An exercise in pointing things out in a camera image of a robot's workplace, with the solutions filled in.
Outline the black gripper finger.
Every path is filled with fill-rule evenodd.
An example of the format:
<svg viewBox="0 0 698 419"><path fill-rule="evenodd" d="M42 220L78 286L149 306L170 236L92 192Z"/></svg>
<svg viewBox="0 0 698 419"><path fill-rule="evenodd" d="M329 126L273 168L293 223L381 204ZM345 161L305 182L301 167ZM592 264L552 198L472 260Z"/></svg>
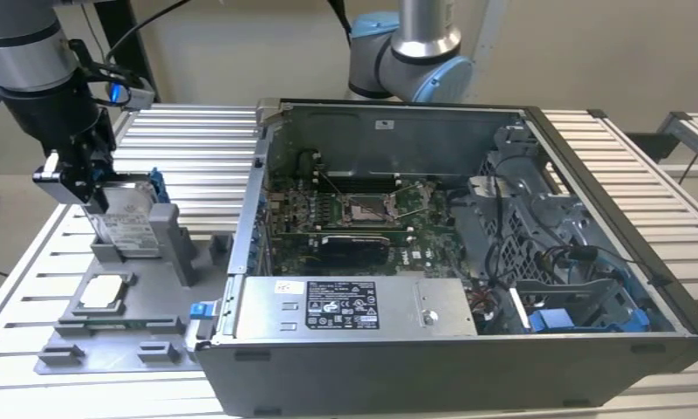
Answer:
<svg viewBox="0 0 698 419"><path fill-rule="evenodd" d="M112 168L104 162L70 165L52 150L32 181L58 203L80 205L90 214L105 214L109 203L102 187L110 176Z"/></svg>

